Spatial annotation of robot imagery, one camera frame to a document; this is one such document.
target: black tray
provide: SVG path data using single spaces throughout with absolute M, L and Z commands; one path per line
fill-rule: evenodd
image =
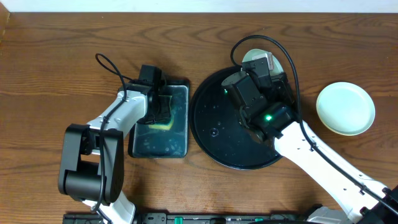
M 160 95 L 171 95 L 170 130 L 152 129 L 136 124 L 130 130 L 129 155 L 135 158 L 183 158 L 188 151 L 188 80 L 167 80 Z
M 239 70 L 220 70 L 198 87 L 190 103 L 190 127 L 198 145 L 215 161 L 235 169 L 259 169 L 282 156 L 273 148 L 254 142 L 239 125 L 228 93 L 221 87 L 226 77 Z

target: wooden table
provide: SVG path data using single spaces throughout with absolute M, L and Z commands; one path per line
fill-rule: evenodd
M 106 54 L 137 78 L 143 63 L 186 77 L 192 96 L 213 72 L 231 66 L 241 38 L 269 35 L 295 61 L 304 119 L 354 166 L 389 187 L 398 184 L 397 14 L 11 14 L 0 46 L 0 222 L 60 223 L 66 212 L 89 208 L 57 188 L 63 135 L 104 111 L 120 87 L 97 64 Z M 274 52 L 270 43 L 251 48 Z M 359 136 L 329 131 L 315 111 L 319 92 L 345 81 L 374 100 L 376 119 Z M 140 211 L 170 213 L 304 212 L 314 203 L 339 209 L 304 171 L 287 159 L 260 170 L 223 167 L 190 136 L 184 159 L 133 159 L 124 152 L 123 190 Z

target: small white bowl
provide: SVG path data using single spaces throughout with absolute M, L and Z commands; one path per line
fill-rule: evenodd
M 353 136 L 370 128 L 376 110 L 372 98 L 361 87 L 338 82 L 321 91 L 317 99 L 317 113 L 330 130 Z

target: water droplet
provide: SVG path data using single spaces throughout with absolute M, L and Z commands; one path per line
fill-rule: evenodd
M 218 129 L 211 128 L 210 129 L 210 135 L 213 136 L 213 137 L 216 137 L 218 135 Z

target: black round plate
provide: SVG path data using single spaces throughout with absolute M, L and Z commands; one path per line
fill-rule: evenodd
M 198 145 L 215 161 L 235 169 L 259 169 L 282 156 L 253 141 L 239 125 L 228 93 L 221 87 L 226 77 L 239 70 L 220 70 L 198 87 L 190 103 L 190 127 Z

